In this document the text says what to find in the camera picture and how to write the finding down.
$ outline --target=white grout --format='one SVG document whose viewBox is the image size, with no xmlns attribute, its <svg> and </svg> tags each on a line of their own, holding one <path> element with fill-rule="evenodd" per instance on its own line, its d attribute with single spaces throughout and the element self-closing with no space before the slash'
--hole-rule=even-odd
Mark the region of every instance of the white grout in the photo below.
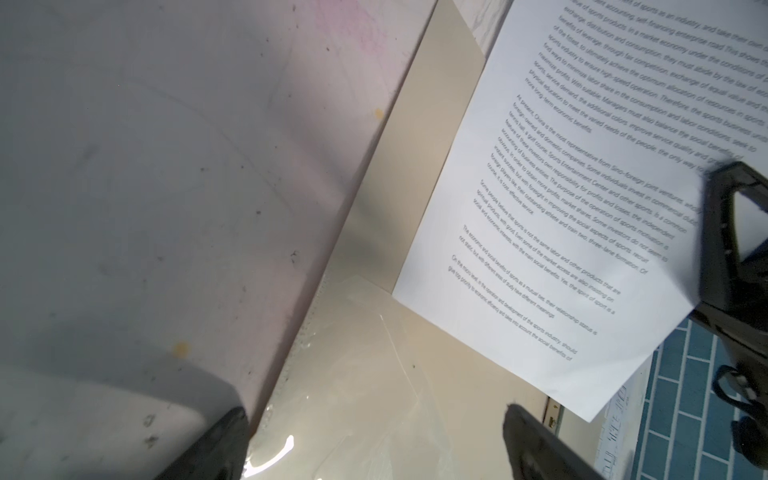
<svg viewBox="0 0 768 480">
<path fill-rule="evenodd" d="M 663 433 L 659 433 L 659 432 L 654 432 L 653 430 L 648 430 L 648 433 L 650 433 L 651 435 L 656 435 L 656 436 L 657 436 L 657 437 L 659 437 L 660 439 L 664 439 L 664 440 L 669 440 L 669 439 L 670 439 L 670 438 L 669 438 L 668 436 L 666 436 L 665 434 L 663 434 Z"/>
<path fill-rule="evenodd" d="M 689 419 L 694 419 L 694 420 L 699 420 L 699 421 L 701 420 L 701 417 L 697 417 L 695 415 L 691 415 L 690 413 L 683 412 L 682 410 L 680 410 L 678 413 L 681 414 L 682 416 L 688 417 Z"/>
<path fill-rule="evenodd" d="M 711 453 L 707 453 L 707 452 L 701 452 L 701 455 L 704 456 L 704 457 L 707 457 L 707 458 L 711 458 L 713 460 L 717 460 L 720 463 L 724 463 L 724 464 L 728 465 L 728 461 L 726 459 L 720 458 L 717 455 L 712 455 Z"/>
<path fill-rule="evenodd" d="M 668 382 L 672 382 L 672 383 L 680 383 L 680 380 L 671 379 L 671 378 L 666 377 L 666 376 L 659 375 L 658 378 L 660 378 L 662 380 L 667 380 Z"/>
<path fill-rule="evenodd" d="M 653 380 L 650 384 L 650 400 L 648 401 L 648 413 L 645 417 L 645 432 L 641 432 L 643 436 L 643 443 L 640 447 L 640 461 L 637 463 L 637 477 L 635 477 L 635 480 L 641 480 L 641 477 L 644 475 L 643 473 L 643 462 L 645 460 L 645 444 L 648 440 L 648 432 L 650 431 L 650 414 L 651 411 L 654 409 L 654 395 L 656 395 L 656 381 L 658 380 L 659 375 L 659 368 L 661 366 L 661 353 L 662 350 L 659 347 L 656 347 L 656 369 L 653 371 L 653 376 L 649 378 L 649 381 Z"/>
<path fill-rule="evenodd" d="M 667 461 L 664 463 L 664 480 L 669 480 L 670 465 L 672 463 L 672 448 L 674 447 L 674 435 L 677 431 L 677 413 L 680 411 L 680 395 L 683 393 L 683 378 L 685 376 L 685 358 L 688 354 L 688 344 L 690 342 L 690 330 L 685 332 L 685 343 L 683 344 L 683 360 L 680 362 L 680 373 L 677 380 L 677 394 L 674 398 L 674 410 L 672 411 L 672 427 L 670 428 L 670 442 L 667 446 Z"/>
<path fill-rule="evenodd" d="M 710 363 L 709 371 L 707 372 L 707 387 L 712 383 L 712 375 L 715 368 L 715 352 L 717 351 L 717 336 L 712 335 L 712 347 L 710 350 Z M 710 391 L 707 388 L 707 393 L 704 395 L 704 408 L 702 415 L 706 415 L 710 407 Z M 699 427 L 699 445 L 696 447 L 696 466 L 694 467 L 694 480 L 699 480 L 699 474 L 701 473 L 701 456 L 704 453 L 704 426 L 707 424 L 707 420 L 701 421 L 701 427 Z"/>
</svg>

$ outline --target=black strap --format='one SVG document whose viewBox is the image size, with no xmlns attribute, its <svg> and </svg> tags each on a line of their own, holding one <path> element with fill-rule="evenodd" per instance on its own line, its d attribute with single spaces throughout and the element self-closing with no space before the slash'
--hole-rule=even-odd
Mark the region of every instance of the black strap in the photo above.
<svg viewBox="0 0 768 480">
<path fill-rule="evenodd" d="M 723 400 L 728 405 L 734 406 L 741 410 L 742 412 L 746 413 L 753 419 L 757 420 L 758 422 L 762 422 L 766 418 L 766 411 L 765 408 L 760 405 L 759 403 L 753 403 L 753 402 L 740 402 L 738 400 L 730 398 L 725 391 L 723 391 L 723 387 L 720 386 L 720 379 L 722 379 L 725 375 L 742 375 L 737 369 L 734 369 L 730 365 L 721 365 L 720 368 L 717 369 L 717 373 L 715 374 L 715 378 L 712 380 L 712 390 L 714 390 L 715 395 L 717 395 L 717 398 L 720 400 Z"/>
</svg>

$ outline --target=yellow stain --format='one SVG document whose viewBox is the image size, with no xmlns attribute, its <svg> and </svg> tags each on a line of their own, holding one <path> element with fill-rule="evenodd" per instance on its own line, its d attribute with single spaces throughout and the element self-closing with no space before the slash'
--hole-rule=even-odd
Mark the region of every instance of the yellow stain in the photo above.
<svg viewBox="0 0 768 480">
<path fill-rule="evenodd" d="M 171 352 L 178 359 L 186 359 L 190 354 L 190 344 L 187 342 L 179 342 L 174 345 Z"/>
</svg>

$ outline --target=blue tile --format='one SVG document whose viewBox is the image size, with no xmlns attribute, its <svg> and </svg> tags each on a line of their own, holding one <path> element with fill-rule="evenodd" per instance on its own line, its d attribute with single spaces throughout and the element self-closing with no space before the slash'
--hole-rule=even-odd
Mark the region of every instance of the blue tile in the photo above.
<svg viewBox="0 0 768 480">
<path fill-rule="evenodd" d="M 701 422 L 685 415 L 677 416 L 677 429 L 672 445 L 669 478 L 693 480 L 696 468 L 696 451 L 699 446 Z"/>
<path fill-rule="evenodd" d="M 699 480 L 725 480 L 727 476 L 728 465 L 709 457 L 705 457 L 704 455 L 701 456 Z"/>
<path fill-rule="evenodd" d="M 737 480 L 763 480 L 763 471 L 752 465 L 740 453 L 733 457 L 733 478 Z"/>
<path fill-rule="evenodd" d="M 640 464 L 640 450 L 643 446 L 643 438 L 645 436 L 645 422 L 648 420 L 648 406 L 649 402 L 643 402 L 643 416 L 640 419 L 640 431 L 637 433 L 637 447 L 635 447 L 634 461 L 632 462 L 632 476 L 631 478 L 637 478 L 637 466 Z"/>
<path fill-rule="evenodd" d="M 701 417 L 704 397 L 709 389 L 710 364 L 687 359 L 683 375 L 683 391 L 680 393 L 680 410 Z"/>
<path fill-rule="evenodd" d="M 650 411 L 650 429 L 661 435 L 669 436 L 672 430 L 674 403 L 677 397 L 677 384 L 656 379 L 654 406 Z"/>
<path fill-rule="evenodd" d="M 710 393 L 707 423 L 704 426 L 704 451 L 720 458 L 730 454 L 730 423 L 733 407 Z"/>
<path fill-rule="evenodd" d="M 709 360 L 712 354 L 712 333 L 704 327 L 691 323 L 688 339 L 688 355 Z"/>
<path fill-rule="evenodd" d="M 725 346 L 723 346 L 723 341 L 720 339 L 717 339 L 717 350 L 715 350 L 715 365 L 714 365 L 714 370 L 712 370 L 713 375 L 717 372 L 717 369 L 719 369 L 721 365 L 731 365 L 731 361 L 730 361 L 730 357 L 728 356 L 728 353 L 725 351 Z M 723 390 L 729 396 L 732 396 L 732 397 L 736 396 L 736 390 L 730 388 L 730 385 L 728 384 L 727 380 L 725 379 L 720 380 L 720 386 L 723 387 Z"/>
<path fill-rule="evenodd" d="M 654 375 L 656 375 L 656 358 L 659 352 L 654 350 L 654 358 L 650 361 L 650 373 L 648 374 L 648 387 L 645 389 L 645 399 L 650 400 L 650 390 L 654 386 Z"/>
<path fill-rule="evenodd" d="M 664 340 L 661 350 L 659 375 L 668 379 L 680 378 L 680 365 L 683 364 L 683 349 L 685 347 L 685 332 L 672 330 L 672 333 Z"/>
<path fill-rule="evenodd" d="M 649 433 L 645 442 L 643 458 L 643 473 L 654 478 L 664 478 L 664 467 L 667 464 L 667 448 L 669 442 Z"/>
</svg>

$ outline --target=dirt spot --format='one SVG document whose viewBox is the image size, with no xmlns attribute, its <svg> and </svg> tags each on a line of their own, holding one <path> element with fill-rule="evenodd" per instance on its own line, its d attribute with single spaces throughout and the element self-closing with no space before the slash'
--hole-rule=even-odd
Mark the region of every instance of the dirt spot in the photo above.
<svg viewBox="0 0 768 480">
<path fill-rule="evenodd" d="M 147 446 L 147 450 L 154 447 L 154 444 L 157 443 L 157 440 L 160 440 L 160 437 L 157 435 L 149 435 L 147 438 L 145 438 L 144 444 Z"/>
<path fill-rule="evenodd" d="M 187 342 L 179 342 L 171 349 L 171 353 L 178 359 L 186 359 L 190 354 L 190 344 Z"/>
</svg>

